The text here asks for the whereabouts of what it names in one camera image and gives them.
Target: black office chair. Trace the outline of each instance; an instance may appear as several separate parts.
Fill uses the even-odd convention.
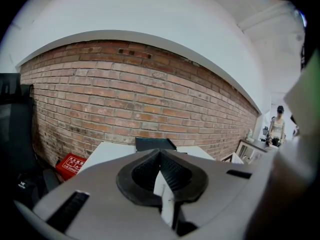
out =
[[[59,185],[51,169],[43,169],[33,149],[32,85],[20,85],[20,74],[0,74],[0,151],[13,198],[32,208]]]

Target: table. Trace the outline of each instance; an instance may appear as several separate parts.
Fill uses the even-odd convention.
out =
[[[238,149],[236,150],[236,154],[242,158],[244,154],[245,148],[251,148],[254,151],[257,151],[258,153],[267,153],[269,150],[269,145],[266,142],[262,142],[259,140],[254,140],[253,142],[247,141],[246,139],[241,139]]]
[[[178,152],[188,153],[188,155],[204,158],[209,160],[215,160],[208,153],[198,146],[178,146]],[[134,145],[124,145],[112,142],[101,142],[99,146],[92,152],[86,162],[83,164],[78,173],[82,172],[88,167],[107,162],[110,160],[122,158],[131,155],[136,152],[136,146]]]

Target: black slot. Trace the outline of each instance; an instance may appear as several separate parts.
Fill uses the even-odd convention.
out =
[[[56,230],[64,233],[88,198],[89,195],[86,193],[74,192],[48,219],[47,223]]]
[[[247,179],[247,180],[250,179],[250,177],[252,175],[252,173],[239,171],[239,170],[228,170],[226,173],[233,175],[233,176],[236,176],[236,177]]]

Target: black tray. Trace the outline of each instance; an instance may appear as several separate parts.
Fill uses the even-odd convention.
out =
[[[136,152],[154,149],[177,150],[177,147],[169,138],[135,138]]]

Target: person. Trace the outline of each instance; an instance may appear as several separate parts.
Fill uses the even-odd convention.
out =
[[[269,141],[272,143],[280,142],[283,143],[285,140],[285,120],[283,119],[284,115],[284,107],[278,106],[277,108],[277,116],[273,117],[271,120],[270,128],[269,128]]]

